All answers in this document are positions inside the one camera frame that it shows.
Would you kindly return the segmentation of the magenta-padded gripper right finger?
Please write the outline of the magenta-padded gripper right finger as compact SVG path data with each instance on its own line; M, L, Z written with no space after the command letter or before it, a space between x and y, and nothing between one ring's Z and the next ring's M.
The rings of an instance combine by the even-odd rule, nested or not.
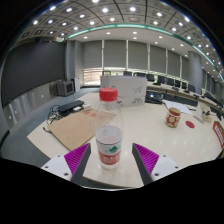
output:
M137 143L132 145L132 154L144 185L150 184L181 169L168 155L158 155Z

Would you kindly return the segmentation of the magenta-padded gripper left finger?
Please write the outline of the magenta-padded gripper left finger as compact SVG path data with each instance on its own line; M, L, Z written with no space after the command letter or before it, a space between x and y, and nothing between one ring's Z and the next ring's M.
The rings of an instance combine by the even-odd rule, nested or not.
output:
M87 143L65 155L56 155L44 164L42 169L80 185L90 154L91 144Z

